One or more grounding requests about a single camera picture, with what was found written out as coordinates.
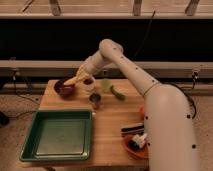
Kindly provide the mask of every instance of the wooden tabletop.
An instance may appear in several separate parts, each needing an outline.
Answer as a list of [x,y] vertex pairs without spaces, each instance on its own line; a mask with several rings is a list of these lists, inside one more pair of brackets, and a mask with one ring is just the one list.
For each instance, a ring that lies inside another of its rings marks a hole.
[[[76,85],[75,95],[66,100],[54,91],[57,80],[50,80],[43,95],[40,110],[58,109],[92,109],[89,92],[81,83]],[[93,138],[91,155],[85,161],[54,163],[25,163],[25,166],[148,166],[146,159],[133,158],[122,146],[121,127],[141,121],[139,109],[143,98],[126,79],[111,79],[115,89],[126,96],[119,101],[111,93],[104,93],[100,80],[96,80],[96,91],[101,94],[101,105],[93,117]]]

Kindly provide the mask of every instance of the red bowl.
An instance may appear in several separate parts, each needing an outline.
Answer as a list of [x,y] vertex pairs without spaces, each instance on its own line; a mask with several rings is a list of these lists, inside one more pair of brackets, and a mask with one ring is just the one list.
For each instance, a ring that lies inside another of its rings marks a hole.
[[55,92],[63,98],[67,98],[75,92],[75,84],[64,85],[64,82],[67,80],[68,78],[58,80],[54,85]]

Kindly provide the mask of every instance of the gray floor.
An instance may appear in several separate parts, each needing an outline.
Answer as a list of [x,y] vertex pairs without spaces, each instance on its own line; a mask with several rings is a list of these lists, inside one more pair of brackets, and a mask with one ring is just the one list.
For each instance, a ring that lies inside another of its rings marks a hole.
[[[28,95],[27,97],[40,102],[41,95]],[[197,117],[194,119],[195,131],[198,140],[201,171],[213,170],[213,97],[194,96],[198,108]],[[16,116],[26,111],[33,111],[38,108],[37,104],[20,98],[16,95],[0,95],[0,111],[9,116]],[[20,116],[18,119],[11,119],[7,126],[0,128],[0,171],[40,171],[42,168],[22,168],[19,163],[20,150],[23,145],[28,126],[31,123],[32,112]],[[57,168],[59,171],[68,171],[69,168]],[[109,168],[86,168],[72,169],[76,171],[109,170]],[[113,167],[112,170],[139,171],[140,168]]]

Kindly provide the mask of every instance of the green object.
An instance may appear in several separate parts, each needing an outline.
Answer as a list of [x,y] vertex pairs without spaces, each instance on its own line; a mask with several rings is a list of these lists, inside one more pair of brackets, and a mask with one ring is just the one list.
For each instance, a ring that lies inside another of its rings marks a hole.
[[105,93],[111,92],[118,100],[123,101],[126,98],[125,95],[115,90],[109,79],[104,78],[103,80],[101,80],[101,88]]
[[92,112],[47,110],[34,115],[20,160],[86,160],[90,155]]

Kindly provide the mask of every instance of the red object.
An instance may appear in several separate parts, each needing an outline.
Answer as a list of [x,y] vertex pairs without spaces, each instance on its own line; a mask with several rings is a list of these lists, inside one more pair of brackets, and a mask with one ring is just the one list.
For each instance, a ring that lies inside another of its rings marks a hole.
[[64,82],[67,79],[61,79],[55,83],[54,90],[58,93],[62,98],[67,98],[75,92],[75,85],[64,85]]

